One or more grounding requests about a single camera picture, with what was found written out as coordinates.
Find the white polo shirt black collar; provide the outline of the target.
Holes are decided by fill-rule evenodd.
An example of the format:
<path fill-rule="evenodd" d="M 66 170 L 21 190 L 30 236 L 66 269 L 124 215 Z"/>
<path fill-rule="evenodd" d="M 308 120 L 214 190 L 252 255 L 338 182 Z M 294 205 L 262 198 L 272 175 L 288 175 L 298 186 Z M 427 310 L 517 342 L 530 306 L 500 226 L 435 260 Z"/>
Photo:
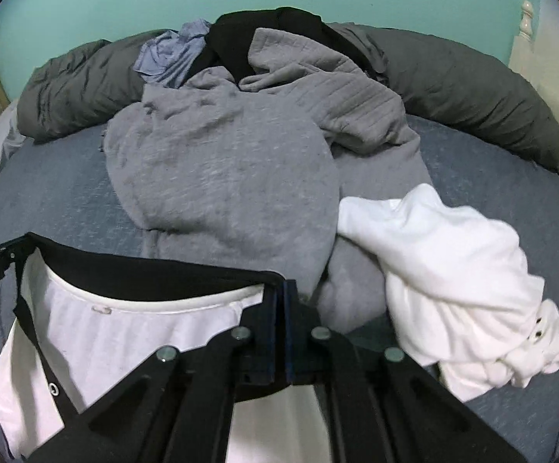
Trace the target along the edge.
<path fill-rule="evenodd" d="M 199 349 L 285 286 L 273 272 L 95 254 L 26 234 L 15 320 L 0 351 L 0 439 L 28 462 L 43 444 L 164 346 Z M 222 462 L 328 462 L 312 385 L 235 403 Z"/>

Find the dark grey rolled duvet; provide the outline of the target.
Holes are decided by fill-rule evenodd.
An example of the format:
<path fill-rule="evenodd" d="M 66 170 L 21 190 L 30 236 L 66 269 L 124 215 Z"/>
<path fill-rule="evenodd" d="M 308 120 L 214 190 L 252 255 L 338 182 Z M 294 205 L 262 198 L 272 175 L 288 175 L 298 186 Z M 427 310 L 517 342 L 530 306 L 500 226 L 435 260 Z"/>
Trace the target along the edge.
<path fill-rule="evenodd" d="M 354 23 L 327 24 L 338 50 L 399 94 L 410 115 L 496 144 L 559 171 L 559 123 L 532 85 L 493 56 L 419 32 Z M 157 31 L 98 40 L 34 70 L 19 98 L 18 129 L 37 141 L 107 122 L 142 96 L 133 70 Z"/>

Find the black garment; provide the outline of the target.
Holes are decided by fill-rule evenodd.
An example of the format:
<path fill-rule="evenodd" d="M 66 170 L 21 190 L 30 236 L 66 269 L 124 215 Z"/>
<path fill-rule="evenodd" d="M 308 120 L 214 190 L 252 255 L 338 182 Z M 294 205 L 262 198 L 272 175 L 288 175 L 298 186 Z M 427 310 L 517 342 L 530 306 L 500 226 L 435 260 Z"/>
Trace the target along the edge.
<path fill-rule="evenodd" d="M 258 28 L 270 28 L 303 35 L 322 45 L 338 50 L 338 39 L 333 29 L 321 17 L 294 7 L 275 10 L 240 10 L 222 15 L 212 24 L 204 37 L 200 54 L 194 59 L 185 79 L 210 67 L 222 66 L 235 81 L 241 81 L 254 70 L 248 62 L 253 35 Z"/>

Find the blue-purple crumpled garment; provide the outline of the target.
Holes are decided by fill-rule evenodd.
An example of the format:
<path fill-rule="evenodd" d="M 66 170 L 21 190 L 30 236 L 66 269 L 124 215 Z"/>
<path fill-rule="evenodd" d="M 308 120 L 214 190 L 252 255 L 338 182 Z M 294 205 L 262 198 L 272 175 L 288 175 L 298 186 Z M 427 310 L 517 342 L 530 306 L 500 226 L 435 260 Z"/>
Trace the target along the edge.
<path fill-rule="evenodd" d="M 179 88 L 194 60 L 205 46 L 210 24 L 204 19 L 187 22 L 179 30 L 169 29 L 147 40 L 133 70 L 151 85 Z"/>

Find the grey sweatshirt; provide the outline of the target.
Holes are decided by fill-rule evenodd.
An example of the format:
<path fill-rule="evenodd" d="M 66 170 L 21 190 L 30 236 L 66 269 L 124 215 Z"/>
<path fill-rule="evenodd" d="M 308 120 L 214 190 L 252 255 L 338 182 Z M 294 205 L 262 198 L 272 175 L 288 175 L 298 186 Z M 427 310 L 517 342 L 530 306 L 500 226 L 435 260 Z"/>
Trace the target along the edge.
<path fill-rule="evenodd" d="M 400 199 L 429 181 L 400 96 L 347 56 L 259 28 L 253 73 L 207 68 L 148 85 L 107 124 L 103 152 L 145 257 L 274 271 L 325 325 L 387 310 L 376 258 L 336 232 L 347 196 Z"/>

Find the white long sleeve garment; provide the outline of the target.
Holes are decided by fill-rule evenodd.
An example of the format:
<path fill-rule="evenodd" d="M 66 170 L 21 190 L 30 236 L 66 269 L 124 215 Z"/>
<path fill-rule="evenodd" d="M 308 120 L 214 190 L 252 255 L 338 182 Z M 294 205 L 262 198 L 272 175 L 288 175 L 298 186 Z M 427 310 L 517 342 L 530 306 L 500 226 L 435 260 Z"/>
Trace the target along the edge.
<path fill-rule="evenodd" d="M 400 347 L 460 401 L 559 370 L 558 306 L 504 221 L 420 184 L 402 199 L 347 196 L 337 231 L 379 261 Z"/>

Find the blue-grey bed sheet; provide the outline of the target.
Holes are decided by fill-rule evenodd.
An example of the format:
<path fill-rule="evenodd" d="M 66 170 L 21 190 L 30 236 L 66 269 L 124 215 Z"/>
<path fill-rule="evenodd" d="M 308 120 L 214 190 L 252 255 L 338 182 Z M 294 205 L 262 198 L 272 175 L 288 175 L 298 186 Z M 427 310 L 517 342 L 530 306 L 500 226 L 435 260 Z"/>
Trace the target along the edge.
<path fill-rule="evenodd" d="M 559 307 L 559 176 L 504 149 L 419 117 L 410 126 L 435 189 L 518 233 L 529 269 Z M 100 147 L 86 128 L 46 144 L 27 142 L 0 171 L 0 243 L 36 232 L 74 248 L 135 256 L 139 231 L 113 192 Z M 559 440 L 559 371 L 528 388 L 504 387 L 471 409 L 531 462 L 550 462 Z"/>

